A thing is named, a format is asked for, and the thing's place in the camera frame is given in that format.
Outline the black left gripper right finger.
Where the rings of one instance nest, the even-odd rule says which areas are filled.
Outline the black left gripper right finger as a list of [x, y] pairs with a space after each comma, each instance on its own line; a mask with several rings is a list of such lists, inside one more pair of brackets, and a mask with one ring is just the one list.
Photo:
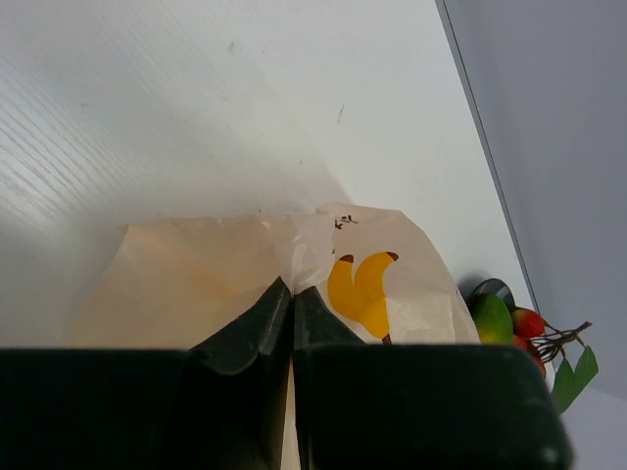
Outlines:
[[294, 307], [293, 373], [295, 423], [302, 469], [309, 464], [309, 417], [306, 349], [315, 346], [364, 345], [364, 341], [330, 311], [317, 287], [297, 294]]

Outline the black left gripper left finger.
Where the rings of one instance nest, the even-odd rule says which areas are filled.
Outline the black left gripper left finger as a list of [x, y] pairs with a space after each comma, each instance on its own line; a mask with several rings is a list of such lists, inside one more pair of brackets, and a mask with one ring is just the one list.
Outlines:
[[190, 455], [206, 469], [278, 469], [293, 343], [281, 278], [190, 351]]

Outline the translucent orange plastic bag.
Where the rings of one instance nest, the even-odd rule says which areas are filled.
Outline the translucent orange plastic bag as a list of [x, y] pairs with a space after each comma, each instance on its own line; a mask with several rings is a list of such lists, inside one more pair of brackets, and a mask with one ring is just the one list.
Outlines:
[[190, 351], [281, 278], [292, 296], [281, 464], [302, 469], [295, 423], [294, 307], [317, 287], [364, 345], [306, 349], [312, 469], [453, 468], [441, 426], [445, 369], [479, 336], [449, 270], [402, 212], [328, 204], [313, 213], [130, 225], [67, 328], [73, 349]]

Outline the green fake lime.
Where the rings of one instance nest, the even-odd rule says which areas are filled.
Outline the green fake lime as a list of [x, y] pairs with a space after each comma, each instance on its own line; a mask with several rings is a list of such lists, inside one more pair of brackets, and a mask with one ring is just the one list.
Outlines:
[[479, 295], [470, 310], [479, 340], [488, 345], [510, 345], [512, 318], [503, 300], [494, 294]]

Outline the red fake cherry bunch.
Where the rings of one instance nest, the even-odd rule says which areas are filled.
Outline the red fake cherry bunch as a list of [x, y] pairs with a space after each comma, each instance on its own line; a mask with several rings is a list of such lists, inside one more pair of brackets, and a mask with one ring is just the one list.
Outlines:
[[[600, 368], [593, 349], [581, 334], [593, 326], [584, 321], [576, 328], [560, 330], [553, 327], [539, 313], [528, 308], [515, 307], [511, 312], [514, 339], [526, 349], [546, 371], [546, 366], [559, 358], [551, 395], [558, 414], [564, 413], [599, 374]], [[566, 347], [578, 344], [583, 350], [572, 364]]]

